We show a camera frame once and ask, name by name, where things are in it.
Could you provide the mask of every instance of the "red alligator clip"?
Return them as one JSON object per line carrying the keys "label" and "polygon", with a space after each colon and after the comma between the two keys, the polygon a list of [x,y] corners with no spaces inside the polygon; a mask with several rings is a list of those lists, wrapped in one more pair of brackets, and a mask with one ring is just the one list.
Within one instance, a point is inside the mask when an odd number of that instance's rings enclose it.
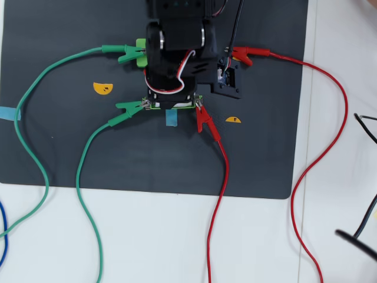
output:
{"label": "red alligator clip", "polygon": [[253,65],[253,61],[248,57],[248,55],[269,56],[270,50],[250,47],[233,48],[232,56],[251,67]]}
{"label": "red alligator clip", "polygon": [[201,133],[203,131],[203,124],[206,123],[208,125],[208,128],[211,131],[211,134],[216,142],[221,140],[219,131],[217,131],[216,126],[214,125],[214,122],[212,120],[212,117],[209,116],[207,110],[204,108],[204,106],[200,103],[196,105],[196,120],[198,123],[198,133]]}

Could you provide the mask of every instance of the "dark gray mat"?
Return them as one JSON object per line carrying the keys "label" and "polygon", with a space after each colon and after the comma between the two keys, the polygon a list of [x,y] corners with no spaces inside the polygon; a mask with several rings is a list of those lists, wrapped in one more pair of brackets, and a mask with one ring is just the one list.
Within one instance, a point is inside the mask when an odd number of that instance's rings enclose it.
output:
{"label": "dark gray mat", "polygon": [[[216,19],[219,47],[229,43],[238,1]],[[303,58],[307,0],[247,0],[236,45],[269,47]],[[16,107],[38,74],[58,59],[102,44],[142,38],[145,1],[6,0],[0,105]],[[243,99],[199,88],[230,159],[226,195],[284,199],[290,195],[302,68],[258,58],[243,71]],[[108,96],[92,84],[113,83]],[[146,95],[135,63],[95,56],[52,71],[25,105],[22,134],[46,167],[53,186],[75,185],[90,134],[118,115],[117,102]],[[236,116],[242,124],[226,123]],[[37,166],[17,140],[13,123],[0,120],[0,182],[43,185]],[[82,170],[89,188],[218,195],[224,164],[208,133],[199,135],[193,111],[180,111],[178,127],[164,112],[144,111],[92,144]]]}

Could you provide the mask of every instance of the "yellow semicircle sticker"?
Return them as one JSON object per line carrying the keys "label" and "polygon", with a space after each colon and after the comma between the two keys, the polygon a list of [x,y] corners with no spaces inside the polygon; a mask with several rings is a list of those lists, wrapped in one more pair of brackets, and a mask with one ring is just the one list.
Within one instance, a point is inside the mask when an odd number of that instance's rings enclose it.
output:
{"label": "yellow semicircle sticker", "polygon": [[237,117],[229,117],[228,119],[226,119],[226,121],[229,123],[241,123],[241,120]]}
{"label": "yellow semicircle sticker", "polygon": [[106,96],[113,90],[113,84],[98,84],[93,83],[93,87],[96,93],[101,94],[102,96]]}

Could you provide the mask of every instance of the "blue tape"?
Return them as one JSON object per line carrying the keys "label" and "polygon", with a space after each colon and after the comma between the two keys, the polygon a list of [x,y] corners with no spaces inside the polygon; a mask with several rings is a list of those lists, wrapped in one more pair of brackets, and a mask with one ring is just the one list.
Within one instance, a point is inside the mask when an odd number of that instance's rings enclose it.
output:
{"label": "blue tape", "polygon": [[178,126],[178,111],[177,109],[166,110],[166,126],[177,127]]}
{"label": "blue tape", "polygon": [[[16,115],[16,109],[10,107],[0,106],[0,119],[14,121],[14,115]],[[21,113],[18,113],[18,121],[21,120]]]}

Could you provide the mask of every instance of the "alligator clip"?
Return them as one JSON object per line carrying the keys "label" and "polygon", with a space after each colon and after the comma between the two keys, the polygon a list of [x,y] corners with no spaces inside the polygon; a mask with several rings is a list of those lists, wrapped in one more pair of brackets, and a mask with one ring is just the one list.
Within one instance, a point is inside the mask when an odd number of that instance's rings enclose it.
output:
{"label": "alligator clip", "polygon": [[206,108],[204,107],[201,100],[196,100],[196,120],[198,124],[198,133],[201,133],[203,131],[203,124],[206,123],[208,125],[208,128],[211,131],[211,134],[216,142],[221,140],[219,131],[217,131],[216,126],[214,125],[213,119],[211,116],[209,116]]}
{"label": "alligator clip", "polygon": [[140,112],[141,110],[144,110],[147,107],[147,105],[149,105],[148,103],[149,100],[117,103],[115,106],[118,109],[125,109],[125,113],[109,120],[108,124],[111,127],[114,127],[115,125],[122,123],[123,121],[126,121],[129,118],[132,118],[133,115]]}
{"label": "alligator clip", "polygon": [[253,65],[253,61],[248,55],[269,56],[269,49],[250,48],[250,47],[234,47],[232,57],[245,63],[249,67]]}
{"label": "alligator clip", "polygon": [[129,45],[103,45],[103,53],[125,53],[125,55],[119,57],[119,64],[129,62],[131,60],[141,58],[145,56],[145,48],[129,46]]}

